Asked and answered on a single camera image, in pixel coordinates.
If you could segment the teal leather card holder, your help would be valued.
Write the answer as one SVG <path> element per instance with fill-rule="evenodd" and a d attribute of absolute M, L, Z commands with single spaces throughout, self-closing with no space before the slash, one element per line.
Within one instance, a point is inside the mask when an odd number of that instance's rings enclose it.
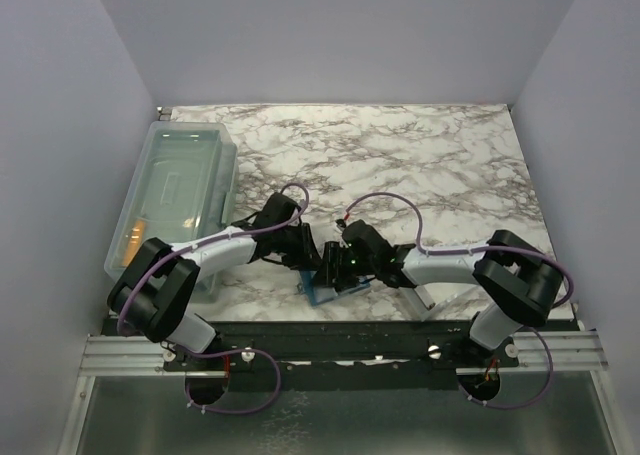
<path fill-rule="evenodd" d="M 299 283 L 297 285 L 298 292 L 307 298 L 309 305 L 312 307 L 317 307 L 348 295 L 369 290 L 372 282 L 372 279 L 360 278 L 356 286 L 337 291 L 334 288 L 314 287 L 312 285 L 313 275 L 314 272 L 311 271 L 299 271 Z"/>

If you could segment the clear acrylic card box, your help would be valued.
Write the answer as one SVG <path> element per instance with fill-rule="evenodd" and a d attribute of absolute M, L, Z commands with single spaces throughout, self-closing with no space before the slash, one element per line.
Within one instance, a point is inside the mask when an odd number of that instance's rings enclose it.
<path fill-rule="evenodd" d="M 420 321 L 462 319 L 462 312 L 472 298 L 476 285 L 431 283 L 415 288 L 399 288 Z"/>

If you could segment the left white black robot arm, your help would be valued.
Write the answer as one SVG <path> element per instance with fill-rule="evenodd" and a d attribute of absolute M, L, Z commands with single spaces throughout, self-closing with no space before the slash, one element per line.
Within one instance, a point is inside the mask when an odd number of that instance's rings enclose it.
<path fill-rule="evenodd" d="M 196 285 L 272 254 L 292 270 L 315 269 L 320 259 L 310 226 L 301 221 L 308 205 L 308 199 L 296 202 L 275 192 L 261 210 L 214 235 L 177 244 L 157 237 L 143 242 L 107 299 L 118 315 L 117 333 L 172 343 L 186 349 L 197 368 L 214 368 L 222 355 L 216 330 L 188 308 Z"/>

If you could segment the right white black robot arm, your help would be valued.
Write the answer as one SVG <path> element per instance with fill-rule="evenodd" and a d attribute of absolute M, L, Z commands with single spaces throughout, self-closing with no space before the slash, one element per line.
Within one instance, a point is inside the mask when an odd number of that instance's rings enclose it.
<path fill-rule="evenodd" d="M 362 220 L 344 227 L 340 242 L 328 242 L 310 284 L 316 293 L 342 294 L 373 278 L 395 289 L 416 291 L 430 284 L 477 285 L 491 299 L 460 342 L 460 354 L 480 367 L 502 342 L 523 327 L 540 328 L 558 303 L 570 276 L 552 258 L 508 230 L 485 243 L 426 249 L 392 245 Z"/>

